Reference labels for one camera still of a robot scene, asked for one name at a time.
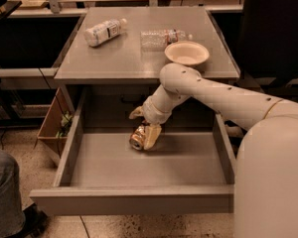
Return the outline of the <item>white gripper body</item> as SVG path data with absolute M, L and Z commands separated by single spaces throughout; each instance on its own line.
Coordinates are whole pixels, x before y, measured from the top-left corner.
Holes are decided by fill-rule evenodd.
M 188 98 L 188 95 L 171 92 L 159 85 L 142 104 L 143 117 L 150 124 L 164 124 L 172 115 L 173 109 Z

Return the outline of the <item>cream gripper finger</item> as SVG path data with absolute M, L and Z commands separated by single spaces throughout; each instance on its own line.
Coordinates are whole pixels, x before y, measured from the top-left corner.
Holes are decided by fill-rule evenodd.
M 161 131 L 162 131 L 162 128 L 159 124 L 145 125 L 145 140 L 144 140 L 145 150 L 149 150 L 155 145 Z
M 130 119 L 136 119 L 137 117 L 142 117 L 143 116 L 143 110 L 141 106 L 136 107 L 130 114 L 129 118 Z

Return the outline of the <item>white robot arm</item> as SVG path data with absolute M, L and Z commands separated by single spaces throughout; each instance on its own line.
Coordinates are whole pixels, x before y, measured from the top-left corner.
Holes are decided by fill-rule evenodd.
M 160 85 L 130 113 L 143 117 L 144 148 L 173 109 L 193 97 L 246 131 L 234 178 L 234 238 L 298 238 L 298 103 L 204 79 L 169 63 Z

